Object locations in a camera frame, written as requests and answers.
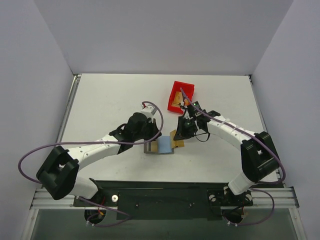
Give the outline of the grey card holder wallet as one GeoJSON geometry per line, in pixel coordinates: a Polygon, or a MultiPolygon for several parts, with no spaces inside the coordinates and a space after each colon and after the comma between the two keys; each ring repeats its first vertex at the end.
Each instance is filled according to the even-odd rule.
{"type": "Polygon", "coordinates": [[[171,147],[171,138],[170,136],[160,136],[156,140],[158,143],[158,153],[152,153],[147,151],[147,143],[143,145],[143,152],[149,155],[168,155],[174,154],[174,149],[171,147]]]}

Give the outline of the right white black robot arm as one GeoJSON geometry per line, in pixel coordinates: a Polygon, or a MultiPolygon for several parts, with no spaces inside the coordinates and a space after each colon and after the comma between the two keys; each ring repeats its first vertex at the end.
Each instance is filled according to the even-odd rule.
{"type": "Polygon", "coordinates": [[[220,137],[240,151],[241,171],[223,192],[224,201],[230,205],[236,204],[251,186],[280,167],[274,143],[267,132],[256,133],[238,127],[214,110],[201,109],[196,101],[185,107],[184,113],[178,117],[173,139],[180,141],[196,137],[199,130],[208,136],[220,137]]]}

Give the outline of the gold card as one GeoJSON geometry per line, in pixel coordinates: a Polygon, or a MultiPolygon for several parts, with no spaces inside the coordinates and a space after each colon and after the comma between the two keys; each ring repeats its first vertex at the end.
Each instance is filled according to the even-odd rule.
{"type": "Polygon", "coordinates": [[[171,148],[174,149],[174,148],[177,148],[178,147],[178,141],[177,140],[174,140],[174,137],[176,135],[176,130],[173,130],[169,133],[169,136],[170,136],[170,144],[171,144],[171,148]]]}
{"type": "Polygon", "coordinates": [[[146,145],[146,150],[150,153],[158,153],[158,142],[157,141],[148,142],[146,145]]]}
{"type": "Polygon", "coordinates": [[[185,146],[185,143],[183,140],[175,140],[174,141],[174,148],[182,148],[185,146]]]}

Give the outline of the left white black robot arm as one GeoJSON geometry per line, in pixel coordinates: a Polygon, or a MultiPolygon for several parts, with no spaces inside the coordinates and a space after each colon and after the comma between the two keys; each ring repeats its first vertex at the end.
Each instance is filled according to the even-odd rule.
{"type": "Polygon", "coordinates": [[[67,195],[82,197],[92,206],[103,200],[101,187],[93,178],[84,178],[79,171],[109,156],[119,155],[140,140],[161,136],[156,120],[141,112],[135,112],[127,123],[95,141],[78,147],[65,149],[54,147],[36,173],[36,178],[54,200],[67,195]]]}

